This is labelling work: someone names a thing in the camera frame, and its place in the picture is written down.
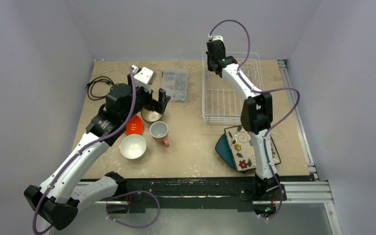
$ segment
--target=red mug handle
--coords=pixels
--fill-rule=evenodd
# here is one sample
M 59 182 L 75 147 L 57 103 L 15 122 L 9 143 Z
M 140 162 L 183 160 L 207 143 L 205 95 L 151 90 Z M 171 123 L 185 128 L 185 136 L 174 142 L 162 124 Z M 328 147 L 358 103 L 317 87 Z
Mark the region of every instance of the red mug handle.
M 169 142 L 168 142 L 168 138 L 167 137 L 164 137 L 164 144 L 165 144 L 165 147 L 169 147 Z

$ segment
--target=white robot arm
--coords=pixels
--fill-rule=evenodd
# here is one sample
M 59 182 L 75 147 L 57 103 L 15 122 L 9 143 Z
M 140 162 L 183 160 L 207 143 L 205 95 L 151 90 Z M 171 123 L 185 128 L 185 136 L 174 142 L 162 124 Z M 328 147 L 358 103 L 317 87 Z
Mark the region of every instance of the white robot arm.
M 237 68 L 238 64 L 230 64 L 227 65 L 225 68 L 222 70 L 222 78 L 229 82 L 237 92 L 237 94 L 240 95 L 240 98 L 243 100 L 247 100 L 249 97 L 254 97 L 256 96 L 255 93 L 250 91 L 250 88 L 248 88 L 244 82 L 240 79 L 240 77 L 237 74 Z M 239 70 L 241 73 L 241 76 L 245 79 L 246 82 L 248 82 L 254 90 L 260 91 L 253 83 L 250 82 L 250 80 L 246 77 L 246 75 Z M 256 175 L 261 178 L 261 179 L 270 179 L 273 177 L 272 172 L 269 169 L 268 162 L 266 160 L 266 155 L 264 153 L 264 147 L 263 147 L 263 142 L 266 141 L 266 146 L 268 149 L 270 149 L 271 143 L 269 139 L 264 139 L 264 134 L 266 134 L 267 129 L 264 129 L 262 131 L 259 131 L 258 134 L 249 131 L 249 135 L 251 138 L 251 141 L 253 143 L 253 148 L 255 152 L 255 157 L 256 157 Z M 273 161 L 273 156 L 269 156 L 270 159 L 270 164 L 272 165 L 272 169 L 274 173 L 277 173 L 277 170 L 275 168 L 275 164 Z
M 165 111 L 170 100 L 165 90 L 159 89 L 158 101 L 152 98 L 150 85 L 156 73 L 145 67 L 136 66 L 132 66 L 131 71 L 137 87 L 136 93 L 132 93 L 130 74 L 128 84 L 114 85 L 106 95 L 106 103 L 100 107 L 98 114 L 87 126 L 86 133 L 61 166 L 38 187 L 30 185 L 24 191 L 24 196 L 33 210 L 36 210 L 40 200 L 42 201 L 38 214 L 58 230 L 67 227 L 79 211 L 94 202 L 127 193 L 126 180 L 115 172 L 107 173 L 100 180 L 84 188 L 76 188 L 76 186 L 92 164 L 126 130 L 126 128 L 121 131 L 118 129 L 131 112 L 132 97 L 136 96 L 132 115 L 140 112 L 142 108 L 160 114 Z M 80 153 L 80 149 L 101 137 L 105 140 L 90 145 Z
M 207 42 L 207 66 L 221 78 L 230 83 L 237 94 L 244 100 L 241 112 L 241 125 L 248 131 L 255 152 L 256 167 L 256 195 L 260 196 L 279 187 L 275 178 L 279 178 L 274 165 L 273 156 L 266 156 L 264 144 L 271 149 L 270 138 L 265 139 L 267 130 L 273 121 L 272 96 L 262 93 L 238 69 L 239 65 L 232 56 L 226 56 L 226 50 L 221 35 L 209 36 Z

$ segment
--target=table surface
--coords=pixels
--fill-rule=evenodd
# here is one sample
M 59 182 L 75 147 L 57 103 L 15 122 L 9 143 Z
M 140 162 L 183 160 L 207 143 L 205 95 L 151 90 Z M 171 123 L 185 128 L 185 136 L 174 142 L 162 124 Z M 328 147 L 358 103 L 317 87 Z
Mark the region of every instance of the table surface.
M 253 176 L 230 168 L 215 151 L 215 144 L 224 133 L 224 125 L 209 125 L 202 117 L 202 62 L 198 61 L 95 61 L 91 80 L 104 75 L 115 83 L 127 83 L 129 66 L 147 67 L 158 75 L 152 84 L 154 98 L 162 82 L 161 73 L 167 68 L 186 68 L 189 71 L 185 102 L 170 102 L 161 121 L 169 126 L 170 147 L 157 144 L 149 134 L 150 123 L 143 121 L 142 135 L 147 142 L 145 155 L 129 160 L 120 154 L 119 145 L 123 134 L 85 174 L 85 179 L 98 179 L 105 173 L 116 171 L 125 178 L 180 178 L 180 177 L 238 177 Z M 261 68 L 265 90 L 283 87 L 282 76 L 276 60 L 262 60 Z M 110 86 L 97 84 L 93 93 L 105 95 Z M 274 122 L 291 108 L 287 93 L 272 93 Z M 97 114 L 105 100 L 92 101 L 86 97 L 77 132 L 76 146 L 85 128 Z M 282 163 L 277 166 L 280 176 L 308 175 L 306 159 L 300 142 L 297 124 L 293 116 L 272 131 Z

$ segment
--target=orange bowl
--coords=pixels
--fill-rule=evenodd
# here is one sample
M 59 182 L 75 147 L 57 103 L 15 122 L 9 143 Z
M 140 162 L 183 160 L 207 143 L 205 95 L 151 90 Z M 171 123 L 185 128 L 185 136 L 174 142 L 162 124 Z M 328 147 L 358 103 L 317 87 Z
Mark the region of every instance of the orange bowl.
M 143 122 L 142 119 L 138 115 L 134 115 L 127 124 L 126 124 L 126 131 L 125 134 L 138 134 L 140 135 L 143 131 Z

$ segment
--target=square plate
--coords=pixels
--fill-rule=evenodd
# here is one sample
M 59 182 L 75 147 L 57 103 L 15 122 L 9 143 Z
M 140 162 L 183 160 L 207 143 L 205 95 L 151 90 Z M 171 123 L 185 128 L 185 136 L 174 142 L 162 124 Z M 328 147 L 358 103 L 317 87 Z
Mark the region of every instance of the square plate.
M 224 131 L 237 171 L 247 171 L 256 168 L 256 157 L 249 133 L 241 125 L 225 128 Z M 270 141 L 272 144 L 273 160 L 275 165 L 278 165 L 281 163 L 281 159 L 271 136 Z

